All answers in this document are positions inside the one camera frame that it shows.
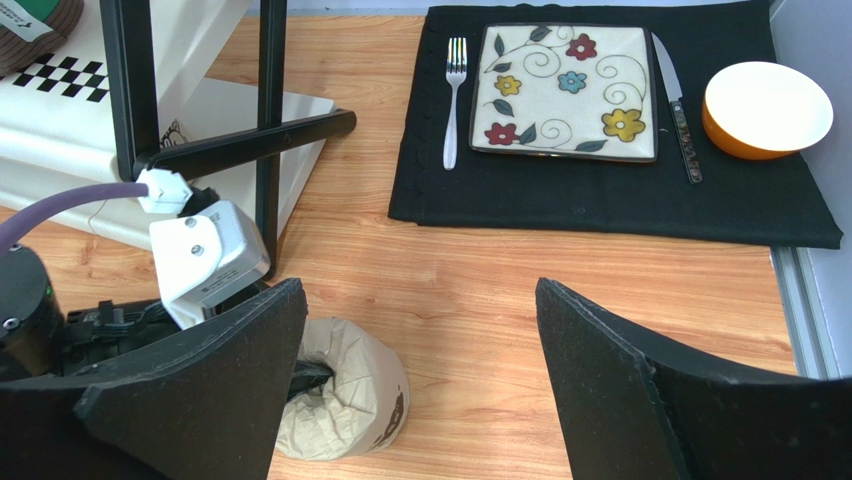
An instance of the cable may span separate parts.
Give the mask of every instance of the cable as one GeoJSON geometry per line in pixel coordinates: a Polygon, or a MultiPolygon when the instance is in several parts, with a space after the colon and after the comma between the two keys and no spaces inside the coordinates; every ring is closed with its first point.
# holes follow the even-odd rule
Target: cable
{"type": "Polygon", "coordinates": [[[106,183],[75,188],[39,200],[0,223],[0,257],[32,229],[65,210],[91,202],[147,195],[148,185],[143,183],[106,183]]]}

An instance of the fork tines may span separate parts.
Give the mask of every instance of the fork tines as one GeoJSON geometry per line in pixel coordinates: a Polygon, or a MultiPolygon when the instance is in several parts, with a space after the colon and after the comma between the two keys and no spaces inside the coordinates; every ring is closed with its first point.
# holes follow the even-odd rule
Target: fork tines
{"type": "Polygon", "coordinates": [[[453,37],[447,46],[447,73],[467,71],[467,39],[453,37]]]}

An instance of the knife handle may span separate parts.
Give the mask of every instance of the knife handle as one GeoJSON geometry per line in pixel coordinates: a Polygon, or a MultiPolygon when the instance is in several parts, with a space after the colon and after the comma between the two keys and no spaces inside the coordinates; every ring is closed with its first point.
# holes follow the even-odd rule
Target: knife handle
{"type": "Polygon", "coordinates": [[[675,100],[670,103],[672,108],[672,117],[675,120],[677,127],[677,136],[680,140],[680,151],[683,154],[683,163],[686,165],[686,173],[689,176],[689,183],[699,183],[704,177],[701,175],[701,168],[698,166],[698,158],[695,155],[695,147],[692,146],[692,135],[689,134],[689,126],[686,124],[686,115],[683,113],[683,104],[680,100],[675,100]]]}

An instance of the bowl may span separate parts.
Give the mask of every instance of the bowl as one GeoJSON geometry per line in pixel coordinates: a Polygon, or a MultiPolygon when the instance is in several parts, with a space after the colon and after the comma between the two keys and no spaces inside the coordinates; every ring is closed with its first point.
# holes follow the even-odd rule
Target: bowl
{"type": "Polygon", "coordinates": [[[745,160],[781,158],[822,140],[834,121],[822,88],[770,62],[731,65],[707,84],[701,109],[710,140],[745,160]]]}

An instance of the black and white checkerboard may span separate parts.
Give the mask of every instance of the black and white checkerboard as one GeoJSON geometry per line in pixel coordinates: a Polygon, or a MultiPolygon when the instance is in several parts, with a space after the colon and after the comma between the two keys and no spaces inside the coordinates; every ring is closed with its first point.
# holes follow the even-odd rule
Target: black and white checkerboard
{"type": "Polygon", "coordinates": [[[65,97],[84,98],[100,102],[109,92],[106,65],[103,62],[85,61],[75,57],[57,57],[52,53],[39,57],[30,66],[0,82],[35,88],[41,92],[57,92],[65,97]]]}

